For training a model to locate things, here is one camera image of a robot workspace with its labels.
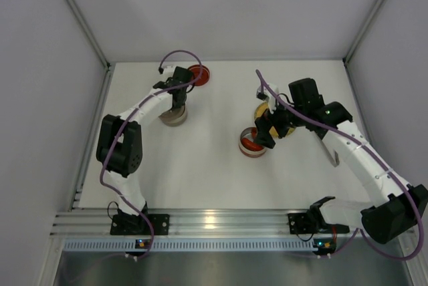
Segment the reflective metal surface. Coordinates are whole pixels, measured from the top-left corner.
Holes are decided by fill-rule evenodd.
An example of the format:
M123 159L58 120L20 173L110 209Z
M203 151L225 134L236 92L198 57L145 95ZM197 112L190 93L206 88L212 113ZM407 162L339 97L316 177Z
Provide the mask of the reflective metal surface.
M385 250L401 255L396 241ZM153 253L137 263L112 257L74 283L66 281L65 275L72 279L105 255L63 252L55 285L412 285L405 263L377 255L362 239L331 260L278 252Z
M169 235L174 237L286 237L287 214L301 210L151 209L170 215ZM55 237L105 236L111 219L105 209L61 212L55 218Z

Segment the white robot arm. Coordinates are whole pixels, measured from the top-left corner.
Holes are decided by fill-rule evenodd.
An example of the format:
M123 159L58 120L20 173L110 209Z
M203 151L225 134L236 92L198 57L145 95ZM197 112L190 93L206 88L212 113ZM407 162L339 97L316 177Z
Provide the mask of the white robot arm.
M278 94L278 87L271 84L269 87ZM336 128L358 139L361 144L297 117L279 105L274 96L270 92L264 92L262 87L257 90L257 97L267 101L269 108L255 120L257 135L254 142L266 148L273 148L276 143L270 135L271 127L274 127L282 138L290 128L305 126L309 131L315 132L327 151L337 154L349 166L370 198L370 202L356 202L327 196L315 202L306 213L312 221L310 224L312 226L309 228L306 226L305 231L322 232L328 230L331 225L339 224L364 229L378 243L387 243L414 226L416 219L410 202L390 175L394 174L406 187L420 215L423 214L428 202L428 190L423 185L411 186L390 167L385 171L363 148L369 148L384 164L387 164L361 134L352 121L352 116L338 102L325 104L313 79L298 80L291 83L289 88L295 111Z
M158 90L152 89L148 93L147 97L153 96L156 91ZM119 114L120 119L127 119L127 117L137 106L138 104ZM137 113L131 118L130 121L137 122L143 129L155 121L161 114L170 110L172 106L173 95L169 94L168 92L164 92L163 94L153 97L145 105L143 105L141 109L138 109ZM121 174L113 171L109 171L108 175L111 177L116 188L122 193L122 196L125 197L126 200L133 204L137 209L143 209L146 204L146 200L141 194L140 181L135 172L129 174L126 178ZM130 208L121 198L118 199L118 207L126 214L135 216L138 215L138 213Z
M124 127L106 170L115 188L121 193L119 197L124 197L144 214L147 214L147 203L135 174L142 161L141 130L165 112L175 115L175 112L185 111L187 86L182 85L188 84L194 75L188 69L172 65L163 68L161 77L161 81L143 98L144 104L141 107L136 104L118 116L107 115L103 118L96 150L97 160L104 163L119 128L136 111ZM166 92L156 95L160 89L165 89ZM138 213L122 198L118 198L118 214L113 216L110 234L141 235L143 231L144 221Z

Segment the purple cable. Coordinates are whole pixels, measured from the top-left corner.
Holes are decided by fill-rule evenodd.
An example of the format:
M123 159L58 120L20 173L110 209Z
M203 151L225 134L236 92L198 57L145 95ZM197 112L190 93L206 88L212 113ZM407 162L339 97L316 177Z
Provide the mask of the purple cable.
M263 87L265 87L267 90L268 90L268 92L270 92L270 94L281 104L281 105L283 105L284 106L284 108L285 109L287 109L288 111L290 111L291 113L293 113L295 116L297 116L297 117L299 117L300 119L302 119L302 120L304 120L304 121L306 121L306 122L309 122L310 124L313 124L313 125L315 125L315 126L317 126L317 127L321 127L321 128L323 128L323 129L326 129L326 130L329 130L329 131L333 131L333 132L335 132L335 133L337 133L337 134L340 134L341 136L343 136L343 137L345 137L346 139L348 139L348 140L350 140L350 141L352 141L352 142L354 142L355 144L358 144L359 146L362 144L362 142L361 141L359 141L359 140L357 140L356 138L354 138L354 137L352 137L352 136L350 136L350 135L348 135L348 134L346 134L345 132L343 132L343 131L340 131L340 130L338 130L338 129L336 129L336 128L333 128L333 127L330 127L330 126L327 126L326 124L322 124L321 122L318 122L318 121L315 121L315 120L313 120L313 119L311 119L311 118L308 118L307 116L305 116L305 115L303 115L303 114L301 114L299 111L297 111L297 110L295 110L295 109L293 109L293 107L291 107L291 106L289 106L287 103L285 103L282 99L281 99L281 97L279 96L279 95L277 95L270 87L269 87L269 84L264 80L264 78L263 78L263 76L261 75L261 72L257 69L256 71L256 74L257 74L257 77L260 79L260 82L261 82L261 86L262 86L262 89L263 89ZM387 174L394 180L394 182L397 184L397 186L398 187L400 187L400 189L403 191L403 193L404 193L404 195L406 196L406 198L407 198L407 200L409 201L409 203L410 203L410 205L411 205L411 207L412 207L412 209L413 209L413 212L415 213L415 218L416 218L416 221L417 221L417 227L418 227L418 231L419 231L419 240L418 240L418 243L417 243L417 246L416 246L416 248L415 248L415 250L410 254L410 255L407 255L407 256L404 256L404 257L396 257L396 256L392 256L392 255L390 255L390 254L387 254L387 253L385 253L385 252L383 252L383 251L381 251L380 249L378 249L378 248L376 248L370 241L369 241L369 239L367 238L367 236L364 234L364 231L361 231L361 235L362 235L362 237L365 239L365 241L368 243L368 245L373 249L373 250L375 250L377 253L379 253L379 254L381 254L382 256L385 256L385 257L387 257L387 258L390 258L390 259L396 259L396 260L399 260L399 261L408 261L408 260L410 260L410 259L413 259L413 258L415 258L418 254L419 254L419 252L421 251L421 249L422 249L422 246L423 246L423 240L424 240L424 237L425 237L425 235L424 235L424 232L423 232L423 224L422 224L422 219L421 219L421 215L419 214L419 211L418 211L418 208L416 207L416 204L415 204L415 202L413 201L413 199L412 199L412 197L411 197L411 195L409 194L409 192L407 191L407 189L406 189L406 187L404 187L404 185L401 183L401 181L397 178L397 176L395 176L391 171L389 171L389 167L371 150L371 149L369 149L368 147L366 147L366 146L364 146L364 145L362 145L361 146L361 148L362 149L364 149L364 151L366 151L372 158L373 158L373 160L374 161L376 161L378 164L379 164L379 166L384 170L384 171L387 171Z
M141 255L141 256L139 256L138 258L139 259L142 259L142 258L144 258L144 257L146 257L147 255L148 255L148 253L149 253L149 251L152 249L152 245L153 245L153 240L154 240L154 230L153 230L153 226L152 226L152 224L150 223L150 221L149 221L149 219L141 212L141 210L140 209L137 209L133 204L131 204L126 198L124 198L123 196L122 196L122 193L116 188L116 187L114 187L114 186L112 186L111 184L107 184L107 183L105 183L104 182L104 173L105 173L105 171L106 171L106 169L107 169L107 165L108 165L108 162L109 162L109 160L110 160L110 158L111 158L111 156L112 156L112 154L113 154L113 151L114 151L114 147L116 146L116 144L117 144L117 142L118 142L118 139L119 139L119 137L122 135L122 133L123 133L123 130L125 129L125 127L126 127L126 125L129 123L129 120L135 115L135 113L138 111L138 109L140 109L146 102L148 102L151 98L153 98L153 97L155 97L155 96L157 96L157 95L159 95L159 94L163 94L163 93L165 93L165 92L167 92L167 91L170 91L170 90L175 90L175 89L180 89L180 88L184 88L184 87L187 87L187 86L189 86L189 85L191 85L191 84L193 84L193 83L195 83L195 82L197 82L200 78L201 78L201 76L202 76L202 73L203 73L203 66L202 66L202 62L201 62L201 60L194 54L194 53L192 53L192 52L190 52L190 51L187 51L187 50L175 50L175 51L172 51L172 52L170 52L170 53L168 53L166 56L164 56L164 58L162 59L162 61L161 61L161 63L159 64L159 67L162 67L162 64L165 62L165 60L170 56L170 55L172 55L172 54L174 54L174 53L177 53L177 52L182 52L182 53L187 53L187 54L189 54L189 55L191 55L191 56L193 56L197 61L198 61L198 63L199 63L199 67L200 67L200 70L199 70L199 74L198 74L198 76L195 78L195 79L192 79L190 82L187 82L186 84L181 84L181 85L178 85L178 86L173 86L173 87L170 87L170 88L167 88L167 89L162 89L162 90L159 90L159 91L157 91L157 92L155 92L155 93L153 93L151 96L147 96L147 97L145 97L144 99L143 99L143 101L141 101L140 103L139 103L139 105L138 105L138 107L137 108L135 108L134 109L134 111L132 111L131 113L130 113L130 115L127 117L127 119L125 119L125 121L123 122L123 124L121 125L121 127L119 128L119 131L118 131L118 133L115 135L115 137L114 137L114 140L113 140L113 143L112 143L112 146L110 147L110 149L109 149L109 151L108 151L108 153L107 153L107 156L106 156L106 159L105 159L105 161L104 161L104 163L103 163L103 165L102 165L102 169L101 169L101 173L100 173L100 184L101 185L103 185L103 186L105 186L105 187L107 187L107 188L110 188L111 190L113 190L116 194L118 194L118 196L120 196L120 198L123 200L123 202L125 203L125 204L127 204L133 211L135 211L135 212L137 212L143 219L144 219L144 221L146 222L146 224L148 225L148 227L149 227L149 229L150 229L150 236L151 236L151 240L150 240L150 244L149 244L149 246L148 246L148 248L147 248L147 250L144 252L144 254L143 255Z

